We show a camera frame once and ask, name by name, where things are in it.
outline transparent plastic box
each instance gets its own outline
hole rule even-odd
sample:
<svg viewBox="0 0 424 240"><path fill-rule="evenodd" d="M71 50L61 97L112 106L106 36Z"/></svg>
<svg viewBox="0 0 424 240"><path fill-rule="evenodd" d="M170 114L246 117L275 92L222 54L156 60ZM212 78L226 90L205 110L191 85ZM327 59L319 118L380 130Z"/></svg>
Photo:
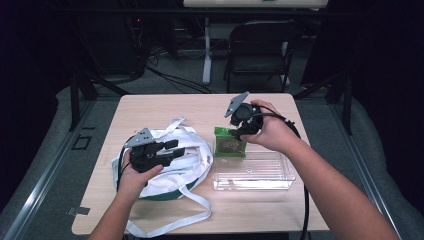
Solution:
<svg viewBox="0 0 424 240"><path fill-rule="evenodd" d="M246 151L245 158L215 157L215 190L289 189L296 179L286 156L270 151Z"/></svg>

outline black clip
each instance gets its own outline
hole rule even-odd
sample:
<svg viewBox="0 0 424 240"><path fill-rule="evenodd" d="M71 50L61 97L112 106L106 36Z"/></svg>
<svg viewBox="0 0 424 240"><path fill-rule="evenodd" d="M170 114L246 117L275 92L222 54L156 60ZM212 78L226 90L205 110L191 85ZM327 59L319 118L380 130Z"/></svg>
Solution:
<svg viewBox="0 0 424 240"><path fill-rule="evenodd" d="M232 98L224 114L224 117L231 115L230 124L238 127L237 129L230 130L230 133L239 141L241 141L240 135L256 134L263 125L260 107L243 103L248 95L249 92L245 92Z"/></svg>
<svg viewBox="0 0 424 240"><path fill-rule="evenodd" d="M153 142L133 147L130 154L130 162L137 172L146 172L157 165L167 167L172 160L181 157L185 153L185 148L179 148L164 154L157 154L162 149L178 147L178 140L167 142Z"/></svg>

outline green packaging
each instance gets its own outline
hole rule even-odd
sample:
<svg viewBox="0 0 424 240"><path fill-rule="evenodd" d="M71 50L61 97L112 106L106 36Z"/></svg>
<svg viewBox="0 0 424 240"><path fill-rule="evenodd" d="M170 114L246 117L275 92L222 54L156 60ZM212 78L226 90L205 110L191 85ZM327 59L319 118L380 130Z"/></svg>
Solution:
<svg viewBox="0 0 424 240"><path fill-rule="evenodd" d="M215 127L215 157L246 157L245 141L238 141L229 128Z"/></svg>

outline black cable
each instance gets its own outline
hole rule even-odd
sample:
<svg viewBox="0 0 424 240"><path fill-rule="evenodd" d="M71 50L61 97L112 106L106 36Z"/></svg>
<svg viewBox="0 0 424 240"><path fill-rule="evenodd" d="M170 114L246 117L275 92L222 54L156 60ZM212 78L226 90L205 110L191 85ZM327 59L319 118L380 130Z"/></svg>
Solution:
<svg viewBox="0 0 424 240"><path fill-rule="evenodd" d="M125 142L127 143L129 140L131 140L134 136L131 136L128 138L128 140ZM121 152L119 153L118 158L118 180L116 180L116 191L119 189L119 183L121 181L122 173L124 172L125 168L129 165L129 163L122 169L122 159L124 159L124 152L125 152L125 145L122 147Z"/></svg>
<svg viewBox="0 0 424 240"><path fill-rule="evenodd" d="M215 91L207 88L204 85L201 85L199 83L181 78L181 77L177 77L177 76L172 76L169 74L165 74L162 72L159 72L158 70L155 70L149 66L146 67L148 70L150 70L152 73L164 78L165 80L167 80L170 84L172 84L176 89L178 89L179 91L181 91L182 93L186 93L183 90L179 89L175 84L179 84L188 88L191 88L193 90L196 90L200 93L205 93L205 94L211 94L211 93L216 93Z"/></svg>
<svg viewBox="0 0 424 240"><path fill-rule="evenodd" d="M289 119L281 116L280 114L277 114L275 111L273 111L272 109L268 108L268 107L264 107L264 106L259 106L262 108L265 108L267 110L269 110L271 113L257 113L257 114L251 114L247 117L243 117L242 120L247 120L251 117L275 117L280 119L281 121L283 121L284 123L286 123L286 125L296 134L296 136L299 139L302 139L300 137L299 131L297 130L297 128L294 126L294 122L290 121ZM308 238L310 238L310 234L308 233L308 224L309 224L309 191L308 188L306 187L306 185L303 185L303 192L304 192L304 196L305 196L305 216L303 218L303 228L302 228L302 235L300 236L300 240L304 240L306 235L308 235Z"/></svg>
<svg viewBox="0 0 424 240"><path fill-rule="evenodd" d="M156 62L152 62L149 57L149 63L151 63L153 66L159 65L159 55L165 52L166 51L162 47L157 47L154 51L150 52L150 56L153 57Z"/></svg>

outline white strap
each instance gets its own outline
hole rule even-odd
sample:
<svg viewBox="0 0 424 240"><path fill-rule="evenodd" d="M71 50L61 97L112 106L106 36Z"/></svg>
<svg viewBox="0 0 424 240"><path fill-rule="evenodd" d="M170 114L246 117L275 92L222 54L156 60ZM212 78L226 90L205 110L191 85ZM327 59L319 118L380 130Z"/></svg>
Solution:
<svg viewBox="0 0 424 240"><path fill-rule="evenodd" d="M165 129L165 131L163 131L157 138L161 138L167 135L168 133L173 132L182 122L184 122L185 119L186 119L185 117L173 119L172 123L169 124L169 126Z"/></svg>
<svg viewBox="0 0 424 240"><path fill-rule="evenodd" d="M191 154L174 159L168 167L164 167L161 174L175 170L193 169L199 162L199 156Z"/></svg>
<svg viewBox="0 0 424 240"><path fill-rule="evenodd" d="M127 231L130 232L133 236L135 237L140 237L140 238L152 238L152 237L157 237L160 235L163 235L165 233L168 233L174 229L180 228L180 227L184 227L196 222L200 222L202 220L205 220L207 218L209 218L209 216L212 214L212 210L211 210L211 204L204 199L203 197L193 194L191 193L188 189L186 185L183 185L182 187L180 187L180 192L190 198L191 200L199 203L200 205L202 205L204 208L206 208L206 211L191 217L187 217L187 218L183 218L180 220L177 220L173 223L167 224L165 226L162 226L160 228L157 228L149 233L146 233L145 231L143 231L141 228L139 228L137 225L135 225L134 223L132 223L131 221L128 220L127 222Z"/></svg>

